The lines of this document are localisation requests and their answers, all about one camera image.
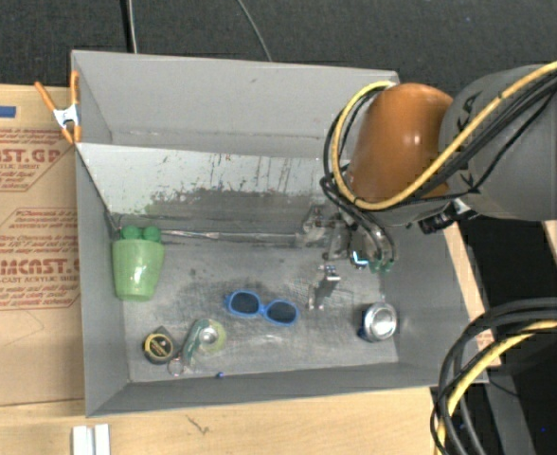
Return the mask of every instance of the green plastic cup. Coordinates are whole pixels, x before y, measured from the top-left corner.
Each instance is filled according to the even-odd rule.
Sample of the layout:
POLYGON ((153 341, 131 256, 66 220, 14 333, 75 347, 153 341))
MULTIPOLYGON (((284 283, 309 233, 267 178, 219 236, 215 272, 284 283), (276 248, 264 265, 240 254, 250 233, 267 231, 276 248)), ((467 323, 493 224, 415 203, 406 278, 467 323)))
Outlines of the green plastic cup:
POLYGON ((153 297, 165 260, 165 247, 145 239, 121 239, 112 245, 115 290, 121 300, 153 297))

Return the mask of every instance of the gray bin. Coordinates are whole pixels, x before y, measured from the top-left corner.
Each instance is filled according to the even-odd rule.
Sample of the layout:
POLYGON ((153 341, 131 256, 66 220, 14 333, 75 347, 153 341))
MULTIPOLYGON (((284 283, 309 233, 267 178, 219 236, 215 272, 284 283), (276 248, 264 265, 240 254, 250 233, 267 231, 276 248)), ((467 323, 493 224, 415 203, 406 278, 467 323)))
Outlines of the gray bin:
POLYGON ((81 75, 77 186, 86 414, 170 410, 432 386, 469 318, 441 234, 391 230, 399 260, 382 278, 399 315, 394 337, 356 333, 378 300, 378 279, 333 264, 342 278, 325 310, 306 309, 325 235, 302 233, 326 216, 324 137, 348 99, 394 72, 297 64, 75 51, 81 75), (166 260, 152 300, 114 293, 117 228, 163 230, 166 260), (239 288, 300 307, 292 327, 235 318, 239 288), (183 342, 216 319, 225 347, 173 378, 142 353, 159 326, 183 342))

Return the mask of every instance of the wooden table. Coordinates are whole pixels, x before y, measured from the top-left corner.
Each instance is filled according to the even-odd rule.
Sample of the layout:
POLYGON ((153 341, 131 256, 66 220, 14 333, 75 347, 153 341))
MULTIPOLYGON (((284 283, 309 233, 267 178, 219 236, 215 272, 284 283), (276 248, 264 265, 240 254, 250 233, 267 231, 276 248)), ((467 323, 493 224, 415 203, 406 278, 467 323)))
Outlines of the wooden table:
MULTIPOLYGON (((62 106, 65 90, 53 93, 62 106)), ((0 104, 9 102, 21 109, 11 125, 0 126, 24 126, 25 122, 48 126, 51 121, 33 87, 0 85, 0 104)), ((483 306, 457 227, 448 229, 446 237, 466 305, 474 317, 483 306)), ((19 372, 15 373, 15 389, 20 389, 19 372)), ((68 454, 72 427, 108 423, 114 455, 421 455, 432 452, 431 409, 430 390, 426 388, 89 419, 83 416, 81 399, 64 399, 0 407, 0 453, 68 454)))

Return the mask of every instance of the cardboard sheet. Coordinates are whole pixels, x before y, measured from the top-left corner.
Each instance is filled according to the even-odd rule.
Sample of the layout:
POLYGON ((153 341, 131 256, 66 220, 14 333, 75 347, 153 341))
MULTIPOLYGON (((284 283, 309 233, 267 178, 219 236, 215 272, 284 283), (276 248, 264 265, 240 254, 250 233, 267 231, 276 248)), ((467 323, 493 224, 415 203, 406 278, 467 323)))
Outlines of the cardboard sheet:
POLYGON ((0 405, 81 398, 75 149, 33 86, 0 85, 0 104, 17 108, 0 119, 0 405))

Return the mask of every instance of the blue sunglasses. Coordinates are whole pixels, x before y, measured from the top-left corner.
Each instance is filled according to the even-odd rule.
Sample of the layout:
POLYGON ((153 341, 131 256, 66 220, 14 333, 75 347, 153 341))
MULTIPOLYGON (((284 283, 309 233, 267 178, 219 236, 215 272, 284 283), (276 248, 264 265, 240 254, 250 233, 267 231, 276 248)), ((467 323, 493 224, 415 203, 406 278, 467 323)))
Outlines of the blue sunglasses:
POLYGON ((264 305, 256 292, 236 290, 225 298, 225 307, 233 315, 252 318, 257 315, 275 325, 289 326, 296 323, 299 310, 294 303, 287 300, 272 300, 264 305))

